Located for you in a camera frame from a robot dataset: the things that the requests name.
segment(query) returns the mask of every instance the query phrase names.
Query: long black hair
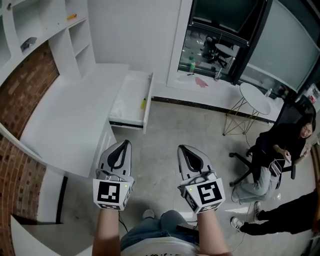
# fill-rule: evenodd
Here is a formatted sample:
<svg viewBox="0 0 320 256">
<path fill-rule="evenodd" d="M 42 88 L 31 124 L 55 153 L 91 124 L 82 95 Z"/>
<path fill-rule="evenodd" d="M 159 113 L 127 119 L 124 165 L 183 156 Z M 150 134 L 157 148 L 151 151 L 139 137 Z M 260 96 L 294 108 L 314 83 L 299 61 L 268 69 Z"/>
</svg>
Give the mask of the long black hair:
<svg viewBox="0 0 320 256">
<path fill-rule="evenodd" d="M 303 115 L 298 122 L 296 122 L 296 131 L 300 133 L 302 127 L 304 127 L 306 124 L 312 125 L 312 132 L 316 129 L 316 117 L 313 114 L 305 114 Z"/>
</svg>

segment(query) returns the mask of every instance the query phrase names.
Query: woman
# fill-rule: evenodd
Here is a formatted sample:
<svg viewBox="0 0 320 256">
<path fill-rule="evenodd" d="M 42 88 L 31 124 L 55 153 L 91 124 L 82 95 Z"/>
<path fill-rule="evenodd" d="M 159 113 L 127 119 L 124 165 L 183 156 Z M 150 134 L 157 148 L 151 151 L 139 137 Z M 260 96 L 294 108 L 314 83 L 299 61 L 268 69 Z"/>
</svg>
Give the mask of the woman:
<svg viewBox="0 0 320 256">
<path fill-rule="evenodd" d="M 239 232 L 251 236 L 290 232 L 298 234 L 312 229 L 319 231 L 319 224 L 315 222 L 316 213 L 320 211 L 318 193 L 303 195 L 298 199 L 280 205 L 271 211 L 261 210 L 260 202 L 254 204 L 254 221 L 266 221 L 262 224 L 244 222 L 236 217 L 230 220 L 231 226 Z"/>
<path fill-rule="evenodd" d="M 265 154 L 261 156 L 260 152 L 253 152 L 252 165 L 257 170 L 253 172 L 255 182 L 243 181 L 234 187 L 232 201 L 247 203 L 269 199 L 280 178 L 270 172 L 270 163 L 277 160 L 281 169 L 283 169 L 286 159 L 294 165 L 298 164 L 311 150 L 311 145 L 306 144 L 306 139 L 312 135 L 315 129 L 316 120 L 312 114 L 306 114 L 297 123 L 279 124 L 275 129 L 265 133 L 263 135 L 267 136 L 264 139 L 267 141 Z"/>
</svg>

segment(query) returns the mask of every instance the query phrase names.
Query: yellow object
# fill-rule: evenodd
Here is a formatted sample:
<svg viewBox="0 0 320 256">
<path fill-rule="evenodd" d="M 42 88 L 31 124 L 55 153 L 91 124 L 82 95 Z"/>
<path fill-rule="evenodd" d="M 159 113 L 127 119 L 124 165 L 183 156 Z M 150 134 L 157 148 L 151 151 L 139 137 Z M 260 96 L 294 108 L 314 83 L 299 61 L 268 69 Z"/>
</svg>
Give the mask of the yellow object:
<svg viewBox="0 0 320 256">
<path fill-rule="evenodd" d="M 72 15 L 70 15 L 68 18 L 66 18 L 67 19 L 67 21 L 69 21 L 69 20 L 71 20 L 71 19 L 74 19 L 75 17 L 77 17 L 77 15 L 76 14 L 72 14 Z"/>
<path fill-rule="evenodd" d="M 141 109 L 143 110 L 146 104 L 146 98 L 143 99 L 142 103 L 141 103 Z"/>
</svg>

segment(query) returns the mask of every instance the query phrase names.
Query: white wall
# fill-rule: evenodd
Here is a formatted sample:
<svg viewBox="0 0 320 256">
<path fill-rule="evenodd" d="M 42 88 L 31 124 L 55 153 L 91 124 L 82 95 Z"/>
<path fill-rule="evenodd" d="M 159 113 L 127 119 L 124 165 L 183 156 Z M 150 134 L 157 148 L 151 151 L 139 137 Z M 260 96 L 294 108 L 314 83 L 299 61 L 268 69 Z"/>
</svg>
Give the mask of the white wall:
<svg viewBox="0 0 320 256">
<path fill-rule="evenodd" d="M 165 86 L 180 4 L 181 0 L 88 1 L 96 62 L 156 71 L 155 81 Z"/>
</svg>

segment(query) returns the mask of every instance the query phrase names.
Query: light gray pants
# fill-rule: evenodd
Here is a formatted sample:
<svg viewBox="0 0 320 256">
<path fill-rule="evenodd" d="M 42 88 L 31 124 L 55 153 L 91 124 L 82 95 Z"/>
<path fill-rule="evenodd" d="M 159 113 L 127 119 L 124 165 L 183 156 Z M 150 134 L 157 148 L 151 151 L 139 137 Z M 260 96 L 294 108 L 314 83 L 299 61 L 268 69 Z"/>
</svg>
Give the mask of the light gray pants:
<svg viewBox="0 0 320 256">
<path fill-rule="evenodd" d="M 240 203 L 264 201 L 274 194 L 279 177 L 272 176 L 268 168 L 261 167 L 260 178 L 255 183 L 242 181 L 234 188 L 234 197 Z"/>
</svg>

